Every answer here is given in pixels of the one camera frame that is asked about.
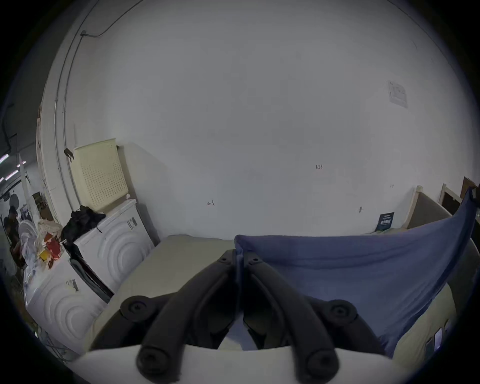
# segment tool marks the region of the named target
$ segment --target ceiling light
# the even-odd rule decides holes
[[[17,174],[18,173],[18,169],[16,169],[15,171],[13,171],[10,175],[8,175],[6,178],[5,178],[5,181],[7,181],[9,178],[11,178],[13,175]]]

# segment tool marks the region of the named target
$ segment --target beige mattress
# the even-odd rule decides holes
[[[122,283],[105,310],[88,330],[84,348],[89,350],[96,335],[130,296],[155,297],[177,292],[188,280],[229,249],[233,240],[169,236]]]

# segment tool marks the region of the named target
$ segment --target white washing machine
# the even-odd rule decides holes
[[[88,266],[113,293],[153,249],[135,205],[135,200],[126,200],[108,212],[97,228],[74,242]]]
[[[36,323],[78,354],[85,352],[85,334],[107,306],[74,271],[66,252],[52,269],[25,274],[24,296]]]

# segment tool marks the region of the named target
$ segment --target washing machine label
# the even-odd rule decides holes
[[[130,220],[128,220],[128,226],[130,227],[131,230],[133,230],[137,226],[137,220],[135,220],[135,218],[132,217]]]
[[[73,289],[75,289],[75,292],[78,292],[77,282],[75,281],[75,279],[67,280],[65,283],[69,287],[72,287]]]

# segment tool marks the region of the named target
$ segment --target blue cloth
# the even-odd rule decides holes
[[[344,299],[388,356],[445,285],[471,236],[471,191],[452,217],[384,235],[235,237],[237,255],[255,252],[304,295]]]

